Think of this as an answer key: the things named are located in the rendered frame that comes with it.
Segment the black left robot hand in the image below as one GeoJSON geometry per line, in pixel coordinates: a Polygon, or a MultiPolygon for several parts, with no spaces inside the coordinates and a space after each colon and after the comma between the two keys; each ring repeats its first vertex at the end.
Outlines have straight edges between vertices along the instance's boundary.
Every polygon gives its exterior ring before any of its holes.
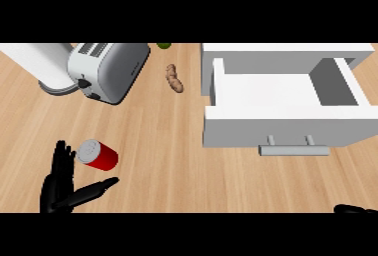
{"type": "Polygon", "coordinates": [[[50,174],[44,178],[39,193],[41,213],[70,213],[73,208],[97,199],[117,183],[116,177],[73,190],[75,151],[63,140],[55,142],[50,174]]]}

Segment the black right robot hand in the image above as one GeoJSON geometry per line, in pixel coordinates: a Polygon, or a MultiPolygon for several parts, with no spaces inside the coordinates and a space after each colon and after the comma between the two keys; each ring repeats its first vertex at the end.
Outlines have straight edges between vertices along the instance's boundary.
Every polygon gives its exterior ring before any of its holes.
{"type": "Polygon", "coordinates": [[[333,212],[334,213],[376,213],[378,214],[378,210],[363,209],[361,207],[357,207],[352,205],[345,205],[345,204],[337,204],[333,207],[333,212]]]}

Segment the red can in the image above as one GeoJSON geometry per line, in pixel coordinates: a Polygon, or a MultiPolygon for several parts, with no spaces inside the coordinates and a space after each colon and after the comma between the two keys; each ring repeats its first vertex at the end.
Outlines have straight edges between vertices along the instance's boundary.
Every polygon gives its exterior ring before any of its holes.
{"type": "Polygon", "coordinates": [[[76,160],[86,166],[109,171],[117,163],[117,153],[97,140],[85,140],[76,150],[76,160]]]}

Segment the white drawer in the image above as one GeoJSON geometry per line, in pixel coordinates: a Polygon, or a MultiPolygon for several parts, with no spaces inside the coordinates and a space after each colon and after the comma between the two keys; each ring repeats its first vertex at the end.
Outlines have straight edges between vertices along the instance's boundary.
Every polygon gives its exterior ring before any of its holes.
{"type": "Polygon", "coordinates": [[[212,61],[206,147],[346,146],[378,135],[378,106],[368,104],[348,64],[324,58],[306,74],[228,74],[212,61]]]}

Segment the white drawer cabinet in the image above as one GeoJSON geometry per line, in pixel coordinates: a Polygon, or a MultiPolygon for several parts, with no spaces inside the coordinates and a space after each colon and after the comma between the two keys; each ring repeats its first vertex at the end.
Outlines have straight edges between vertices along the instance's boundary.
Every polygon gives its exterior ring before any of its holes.
{"type": "Polygon", "coordinates": [[[212,60],[227,74],[308,74],[323,58],[340,58],[349,69],[368,57],[368,43],[202,43],[200,95],[209,95],[212,60]]]}

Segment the silver toaster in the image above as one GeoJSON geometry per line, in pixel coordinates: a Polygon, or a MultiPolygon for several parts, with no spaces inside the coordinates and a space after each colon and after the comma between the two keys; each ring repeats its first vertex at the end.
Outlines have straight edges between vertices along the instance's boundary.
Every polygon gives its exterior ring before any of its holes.
{"type": "Polygon", "coordinates": [[[79,43],[67,59],[67,74],[86,98],[117,105],[147,60],[145,43],[79,43]]]}

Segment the brown sweet potato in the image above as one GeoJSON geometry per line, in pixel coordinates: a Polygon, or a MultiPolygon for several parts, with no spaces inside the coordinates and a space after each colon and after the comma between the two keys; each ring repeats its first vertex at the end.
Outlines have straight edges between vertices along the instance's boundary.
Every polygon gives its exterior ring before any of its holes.
{"type": "Polygon", "coordinates": [[[172,64],[169,64],[166,66],[165,79],[168,81],[168,85],[169,85],[171,89],[176,93],[181,93],[182,92],[182,84],[181,84],[181,82],[179,82],[179,80],[176,78],[175,66],[172,64]]]}

